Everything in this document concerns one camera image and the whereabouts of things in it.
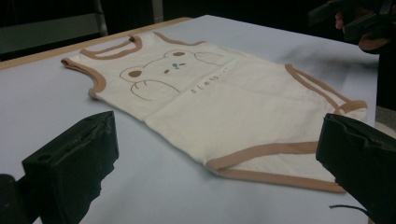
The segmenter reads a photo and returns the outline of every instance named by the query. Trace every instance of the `bear ear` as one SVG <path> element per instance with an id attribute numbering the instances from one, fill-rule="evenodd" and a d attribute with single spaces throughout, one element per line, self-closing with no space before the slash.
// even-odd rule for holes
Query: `bear ear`
<path id="1" fill-rule="evenodd" d="M 126 81 L 137 81 L 136 78 L 140 77 L 143 73 L 143 66 L 127 68 L 120 73 L 120 77 Z"/>
<path id="2" fill-rule="evenodd" d="M 182 50 L 182 49 L 177 49 L 177 50 L 172 50 L 167 53 L 165 53 L 164 57 L 165 58 L 177 58 L 177 57 L 183 57 L 189 54 L 188 51 Z"/>

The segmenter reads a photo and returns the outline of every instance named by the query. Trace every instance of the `cream onesie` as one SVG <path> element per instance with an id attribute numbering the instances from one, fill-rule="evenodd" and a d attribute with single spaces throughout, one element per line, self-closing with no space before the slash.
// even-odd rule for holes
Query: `cream onesie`
<path id="1" fill-rule="evenodd" d="M 93 98 L 144 121 L 216 175 L 344 190 L 316 161 L 326 113 L 363 120 L 351 101 L 290 64 L 160 33 L 62 59 L 91 76 Z"/>

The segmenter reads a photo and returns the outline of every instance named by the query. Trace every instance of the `tan trim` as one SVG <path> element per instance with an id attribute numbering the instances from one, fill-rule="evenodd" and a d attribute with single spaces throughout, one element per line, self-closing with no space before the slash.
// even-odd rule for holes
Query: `tan trim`
<path id="1" fill-rule="evenodd" d="M 286 70 L 301 84 L 303 84 L 305 87 L 307 87 L 311 91 L 315 91 L 319 95 L 323 96 L 329 104 L 334 107 L 334 114 L 339 114 L 341 115 L 340 110 L 344 110 L 345 113 L 348 113 L 353 110 L 357 110 L 360 108 L 367 108 L 367 104 L 364 101 L 351 101 L 348 98 L 346 98 L 344 95 L 340 94 L 339 92 L 335 91 L 333 88 L 330 86 L 326 85 L 324 82 L 321 82 L 311 76 L 309 76 L 307 73 L 304 73 L 300 70 L 295 69 L 291 64 L 285 64 Z M 319 90 L 318 88 L 312 86 L 305 80 L 303 80 L 300 76 L 305 77 L 309 81 L 317 84 L 320 86 L 323 90 L 329 91 L 341 100 L 343 100 L 345 103 L 343 105 L 338 105 L 332 97 L 330 97 L 328 94 L 326 94 L 324 91 Z"/>
<path id="2" fill-rule="evenodd" d="M 364 101 L 351 101 L 343 105 L 340 105 L 340 108 L 344 110 L 344 112 L 347 114 L 357 109 L 367 108 L 367 104 Z"/>
<path id="3" fill-rule="evenodd" d="M 336 183 L 310 179 L 305 177 L 289 176 L 289 175 L 274 175 L 265 172 L 243 171 L 235 170 L 230 167 L 235 166 L 244 161 L 251 159 L 275 155 L 275 154 L 308 154 L 316 153 L 318 142 L 304 142 L 291 144 L 269 144 L 256 147 L 249 147 L 241 151 L 235 152 L 231 155 L 210 160 L 205 164 L 205 167 L 214 174 L 233 178 L 242 179 L 263 183 L 272 183 L 279 185 L 287 185 L 305 189 L 326 190 L 331 192 L 345 192 Z"/>
<path id="4" fill-rule="evenodd" d="M 270 184 L 278 184 L 285 186 L 292 186 L 304 189 L 324 190 L 336 193 L 345 193 L 346 191 L 336 183 L 326 182 L 322 180 L 296 177 L 289 175 L 274 175 L 268 173 L 260 173 L 254 171 L 241 170 L 220 170 L 217 175 L 231 179 L 241 179 L 254 182 L 263 182 Z"/>
<path id="5" fill-rule="evenodd" d="M 76 63 L 68 58 L 64 58 L 61 60 L 62 64 L 70 69 L 77 70 L 81 73 L 84 73 L 91 77 L 93 79 L 93 88 L 90 90 L 90 95 L 93 96 L 93 94 L 96 94 L 98 92 L 101 92 L 102 90 L 105 89 L 106 87 L 106 80 L 105 78 L 98 73 L 96 70 L 87 67 L 83 64 Z"/>
<path id="6" fill-rule="evenodd" d="M 243 161 L 249 161 L 256 157 L 284 154 L 306 154 L 315 153 L 317 151 L 318 142 L 290 143 L 281 144 L 273 143 L 256 147 L 249 147 L 231 155 L 210 160 L 206 166 L 212 170 L 219 170 L 235 166 Z"/>
<path id="7" fill-rule="evenodd" d="M 122 47 L 125 47 L 125 46 L 133 43 L 133 42 L 135 43 L 135 47 L 133 49 L 126 49 L 126 50 L 123 50 L 123 51 L 118 52 L 116 54 L 111 54 L 111 55 L 107 55 L 107 56 L 98 56 L 98 54 L 106 53 L 106 52 L 109 52 L 109 51 L 111 51 L 113 49 L 120 49 Z M 92 58 L 92 59 L 108 60 L 108 59 L 121 58 L 121 57 L 123 57 L 125 55 L 128 55 L 130 53 L 137 52 L 137 51 L 139 51 L 142 48 L 143 48 L 142 39 L 138 35 L 134 35 L 134 36 L 131 36 L 128 41 L 125 41 L 125 42 L 123 42 L 123 43 L 121 43 L 121 44 L 119 44 L 117 46 L 114 46 L 114 47 L 111 47 L 111 48 L 108 48 L 108 49 L 98 50 L 98 51 L 82 49 L 80 51 L 80 53 L 85 55 L 85 56 L 87 56 L 87 57 L 89 57 L 89 58 Z"/>
<path id="8" fill-rule="evenodd" d="M 158 36 L 159 38 L 161 38 L 163 41 L 168 42 L 168 43 L 171 43 L 171 44 L 187 45 L 187 46 L 196 46 L 196 45 L 200 45 L 200 44 L 202 44 L 202 43 L 205 43 L 205 41 L 199 41 L 199 42 L 196 42 L 196 43 L 193 43 L 193 44 L 188 44 L 188 43 L 185 43 L 185 42 L 180 41 L 180 40 L 170 39 L 170 38 L 166 37 L 165 35 L 163 35 L 163 34 L 161 34 L 161 33 L 159 33 L 159 32 L 153 32 L 153 33 L 154 33 L 156 36 Z"/>

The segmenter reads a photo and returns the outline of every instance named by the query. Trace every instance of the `table surface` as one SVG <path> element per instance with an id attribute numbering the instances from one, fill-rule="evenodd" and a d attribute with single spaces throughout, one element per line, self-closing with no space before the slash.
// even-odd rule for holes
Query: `table surface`
<path id="1" fill-rule="evenodd" d="M 152 29 L 185 42 L 205 40 L 274 63 L 292 63 L 348 98 L 366 101 L 367 123 L 375 123 L 376 56 L 354 45 L 240 21 L 182 18 L 0 63 L 0 173 L 21 178 L 23 159 L 79 120 L 113 110 L 120 158 L 81 223 L 367 223 L 360 211 L 329 208 L 361 207 L 349 194 L 212 175 L 144 123 L 91 99 L 92 80 L 61 64 L 81 48 L 107 48 L 128 34 Z"/>

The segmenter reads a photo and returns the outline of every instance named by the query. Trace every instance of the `bear print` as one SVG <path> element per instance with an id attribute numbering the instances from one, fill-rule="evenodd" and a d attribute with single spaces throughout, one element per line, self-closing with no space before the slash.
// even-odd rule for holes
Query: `bear print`
<path id="1" fill-rule="evenodd" d="M 168 102 L 200 76 L 197 73 L 214 71 L 228 61 L 215 53 L 175 49 L 145 65 L 123 70 L 120 77 L 132 83 L 131 92 L 138 98 Z"/>

